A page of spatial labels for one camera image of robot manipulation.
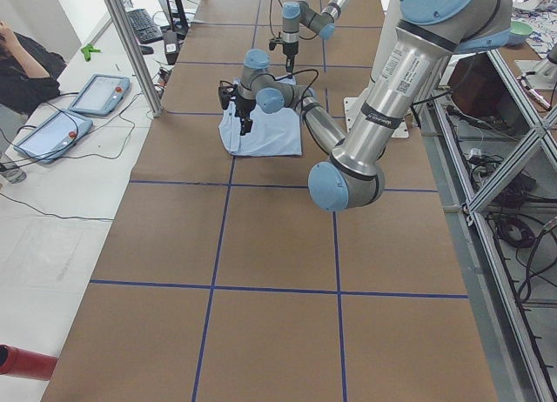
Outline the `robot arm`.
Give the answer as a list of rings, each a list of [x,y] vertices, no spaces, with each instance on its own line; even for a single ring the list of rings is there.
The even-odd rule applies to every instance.
[[[300,27],[306,27],[323,40],[329,39],[335,31],[336,20],[350,1],[330,0],[321,12],[313,10],[304,0],[284,3],[282,31],[269,42],[269,49],[273,50],[277,44],[282,46],[287,73],[293,73],[295,57],[299,53]]]
[[[308,176],[313,202],[343,211],[377,200],[385,187],[379,158],[427,79],[444,58],[482,52],[507,43],[513,0],[390,0],[368,88],[349,131],[301,85],[281,83],[259,49],[245,55],[239,82],[221,89],[223,104],[235,103],[242,134],[252,128],[256,108],[299,114],[327,154]]]

